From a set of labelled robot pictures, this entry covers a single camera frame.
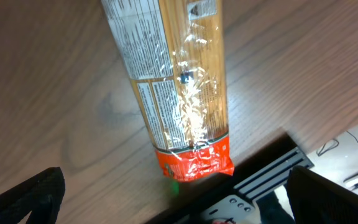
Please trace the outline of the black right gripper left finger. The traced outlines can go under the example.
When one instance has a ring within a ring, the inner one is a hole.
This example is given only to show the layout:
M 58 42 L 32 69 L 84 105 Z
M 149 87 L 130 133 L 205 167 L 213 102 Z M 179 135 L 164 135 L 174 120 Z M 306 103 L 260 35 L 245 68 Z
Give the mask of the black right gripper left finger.
M 60 167 L 49 167 L 0 194 L 0 223 L 55 224 L 65 194 Z

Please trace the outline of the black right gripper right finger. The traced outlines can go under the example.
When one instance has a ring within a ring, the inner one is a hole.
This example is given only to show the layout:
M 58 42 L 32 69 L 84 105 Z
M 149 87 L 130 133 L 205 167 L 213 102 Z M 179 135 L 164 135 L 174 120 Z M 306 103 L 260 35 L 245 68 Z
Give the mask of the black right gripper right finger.
M 305 167 L 290 171 L 287 195 L 295 223 L 358 224 L 358 195 Z

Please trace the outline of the orange spaghetti package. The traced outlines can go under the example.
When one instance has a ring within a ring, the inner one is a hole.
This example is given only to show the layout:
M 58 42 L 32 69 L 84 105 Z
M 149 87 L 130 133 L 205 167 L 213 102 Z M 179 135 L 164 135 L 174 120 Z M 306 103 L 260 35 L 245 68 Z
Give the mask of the orange spaghetti package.
M 231 175 L 221 0 L 103 0 L 164 175 Z

